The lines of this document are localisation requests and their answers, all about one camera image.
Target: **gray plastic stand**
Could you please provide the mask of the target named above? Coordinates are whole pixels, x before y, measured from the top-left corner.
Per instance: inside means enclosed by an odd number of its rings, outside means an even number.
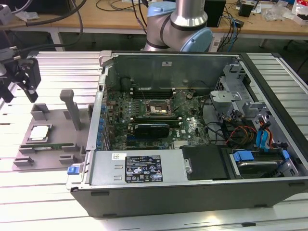
[[[84,161],[92,105],[79,110],[73,97],[72,90],[61,91],[60,99],[68,110],[48,110],[45,104],[33,105],[33,118],[13,162],[14,171],[63,169]],[[46,137],[30,137],[37,126],[48,127]]]

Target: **circuit board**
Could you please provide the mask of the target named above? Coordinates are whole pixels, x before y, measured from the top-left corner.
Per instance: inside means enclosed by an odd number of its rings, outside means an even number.
[[[178,90],[166,100],[133,99],[128,93],[108,94],[108,116],[111,150],[176,149],[183,145],[209,144],[199,115],[204,96],[192,96],[188,90]],[[136,124],[166,123],[169,135],[161,139],[136,138]]]

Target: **slotted metal surface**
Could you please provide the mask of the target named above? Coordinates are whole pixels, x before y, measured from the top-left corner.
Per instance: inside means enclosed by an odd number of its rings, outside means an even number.
[[[249,57],[308,139],[308,89],[306,84],[282,58],[275,58],[268,53],[251,53]],[[253,85],[251,87],[257,98],[262,101],[257,89]]]
[[[42,83],[38,88],[39,102],[47,102],[50,109],[64,109],[65,105],[58,99],[61,89],[73,89],[74,100],[79,108],[86,108],[87,104],[93,103],[99,77],[98,56],[98,52],[40,53],[38,61],[43,71]],[[253,227],[256,231],[299,230],[308,227],[308,193],[288,198],[274,208],[115,219],[91,218],[66,189],[66,171],[11,172],[13,158],[31,119],[32,108],[22,90],[15,87],[13,93],[16,96],[14,101],[0,109],[2,231],[89,228],[93,231],[251,230],[251,227],[242,226],[245,222],[256,223]]]

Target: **motherboard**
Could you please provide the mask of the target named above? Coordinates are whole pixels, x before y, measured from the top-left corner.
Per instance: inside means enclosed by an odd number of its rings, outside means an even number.
[[[205,96],[192,90],[108,91],[111,150],[179,149],[209,144],[200,114]]]

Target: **warning label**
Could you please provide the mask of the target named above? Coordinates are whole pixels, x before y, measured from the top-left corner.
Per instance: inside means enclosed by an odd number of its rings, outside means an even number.
[[[125,158],[126,183],[162,182],[163,171],[160,155],[127,156]]]

